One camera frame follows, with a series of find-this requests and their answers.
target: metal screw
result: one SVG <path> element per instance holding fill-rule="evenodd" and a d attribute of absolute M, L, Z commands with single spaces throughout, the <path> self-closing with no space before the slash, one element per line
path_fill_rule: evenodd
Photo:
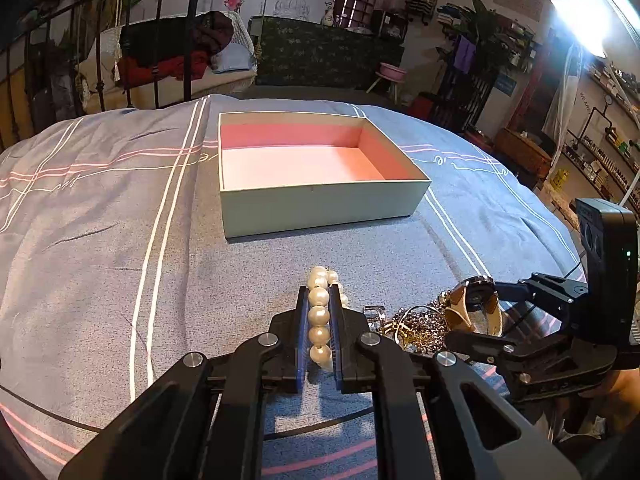
<path fill-rule="evenodd" d="M 456 364 L 457 360 L 458 358 L 455 354 L 447 351 L 439 352 L 439 354 L 436 355 L 436 361 L 438 361 L 442 366 L 453 366 Z"/>
<path fill-rule="evenodd" d="M 360 342 L 366 346 L 375 346 L 380 343 L 380 336 L 375 332 L 365 332 L 360 336 Z"/>
<path fill-rule="evenodd" d="M 264 334 L 260 334 L 258 336 L 258 343 L 262 346 L 273 346 L 278 342 L 278 336 L 272 334 L 271 332 L 265 332 Z"/>
<path fill-rule="evenodd" d="M 189 368 L 197 368 L 203 361 L 204 359 L 202 358 L 202 354 L 199 352 L 189 352 L 182 358 L 184 365 Z"/>

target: white curtain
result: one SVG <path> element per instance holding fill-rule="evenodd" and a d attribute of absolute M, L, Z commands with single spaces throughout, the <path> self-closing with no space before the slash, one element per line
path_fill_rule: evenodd
<path fill-rule="evenodd" d="M 549 112 L 546 115 L 545 125 L 542 127 L 542 132 L 556 143 L 556 152 L 551 159 L 551 170 L 548 178 L 551 177 L 562 153 L 562 147 L 566 139 L 566 129 L 578 95 L 578 82 L 580 81 L 581 71 L 582 47 L 574 43 L 566 55 L 564 73 Z"/>

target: blue pillow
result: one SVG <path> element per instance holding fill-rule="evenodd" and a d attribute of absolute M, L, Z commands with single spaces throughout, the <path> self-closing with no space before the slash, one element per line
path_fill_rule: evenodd
<path fill-rule="evenodd" d="M 237 70 L 251 70 L 254 55 L 239 43 L 229 43 L 219 54 L 213 57 L 212 70 L 214 74 L 236 72 Z"/>

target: pearl bracelet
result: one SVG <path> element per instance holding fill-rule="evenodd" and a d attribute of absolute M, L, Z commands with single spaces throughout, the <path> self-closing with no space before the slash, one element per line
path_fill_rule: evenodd
<path fill-rule="evenodd" d="M 335 270 L 316 266 L 311 269 L 311 274 L 306 282 L 309 289 L 308 301 L 310 305 L 307 315 L 309 320 L 309 341 L 313 345 L 309 350 L 309 357 L 319 367 L 326 371 L 333 370 L 331 349 L 327 346 L 331 335 L 327 323 L 329 323 L 329 292 L 330 285 L 337 285 L 340 290 L 340 302 L 342 306 L 349 304 L 349 298 L 343 293 L 344 287 L 338 281 L 338 273 Z"/>

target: red cloth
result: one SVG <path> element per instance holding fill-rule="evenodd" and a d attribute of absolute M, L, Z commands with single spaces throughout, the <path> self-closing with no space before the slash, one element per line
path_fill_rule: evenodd
<path fill-rule="evenodd" d="M 191 53 L 191 80 L 202 79 L 209 63 L 209 54 L 203 50 Z M 128 88 L 142 86 L 154 81 L 153 69 L 138 66 L 133 57 L 123 57 L 118 62 L 118 72 L 122 85 Z M 165 77 L 175 77 L 182 81 L 184 77 L 184 56 L 172 57 L 158 63 L 158 81 Z"/>

